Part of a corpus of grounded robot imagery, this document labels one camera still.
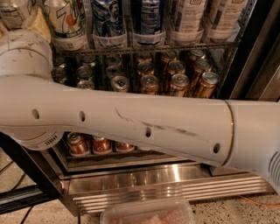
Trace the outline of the yellow foam padded gripper finger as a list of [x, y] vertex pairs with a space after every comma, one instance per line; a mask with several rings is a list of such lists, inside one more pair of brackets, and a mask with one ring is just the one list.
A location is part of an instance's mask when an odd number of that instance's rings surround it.
[[51, 43], [51, 32], [40, 8], [34, 8], [27, 20], [27, 29], [42, 36], [48, 43]]

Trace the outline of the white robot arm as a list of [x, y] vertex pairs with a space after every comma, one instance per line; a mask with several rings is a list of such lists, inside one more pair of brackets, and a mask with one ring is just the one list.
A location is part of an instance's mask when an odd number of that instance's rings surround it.
[[280, 104], [125, 94], [53, 81], [46, 39], [0, 38], [0, 131], [34, 151], [67, 131], [106, 137], [203, 164], [253, 172], [280, 187]]

